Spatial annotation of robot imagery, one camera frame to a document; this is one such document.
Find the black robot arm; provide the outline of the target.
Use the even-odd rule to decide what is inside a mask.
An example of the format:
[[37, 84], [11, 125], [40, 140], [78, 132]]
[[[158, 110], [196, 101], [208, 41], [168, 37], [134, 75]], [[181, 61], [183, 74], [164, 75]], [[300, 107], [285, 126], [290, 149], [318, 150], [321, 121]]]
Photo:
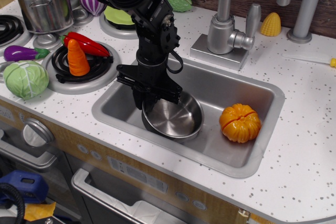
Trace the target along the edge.
[[142, 109], [147, 102], [154, 105], [164, 99], [177, 104], [182, 87], [169, 77], [182, 70], [172, 70], [167, 62], [169, 55], [179, 62], [175, 52], [180, 37], [174, 25], [174, 14], [168, 0], [99, 0], [115, 9], [125, 11], [135, 24], [139, 39], [137, 65], [118, 65], [117, 80], [132, 89], [136, 107]]

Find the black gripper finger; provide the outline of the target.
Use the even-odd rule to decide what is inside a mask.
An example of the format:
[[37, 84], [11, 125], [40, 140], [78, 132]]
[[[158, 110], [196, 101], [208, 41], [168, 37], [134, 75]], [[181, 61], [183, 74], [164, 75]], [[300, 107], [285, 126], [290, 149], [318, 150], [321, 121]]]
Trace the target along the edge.
[[145, 98], [145, 93], [141, 92], [137, 88], [133, 87], [132, 88], [132, 94], [133, 94], [135, 106], [138, 109], [142, 109], [142, 104], [143, 104], [143, 100]]
[[143, 112], [151, 112], [159, 99], [160, 96], [157, 94], [146, 94], [143, 100]]

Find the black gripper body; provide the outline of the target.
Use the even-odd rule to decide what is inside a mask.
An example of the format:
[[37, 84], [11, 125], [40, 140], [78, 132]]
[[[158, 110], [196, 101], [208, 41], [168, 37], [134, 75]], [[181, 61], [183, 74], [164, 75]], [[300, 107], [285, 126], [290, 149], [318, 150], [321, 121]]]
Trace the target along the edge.
[[182, 87], [167, 74], [167, 61], [158, 65], [146, 65], [138, 61], [137, 65], [117, 65], [117, 81], [137, 88], [146, 94], [157, 94], [161, 99], [177, 104]]

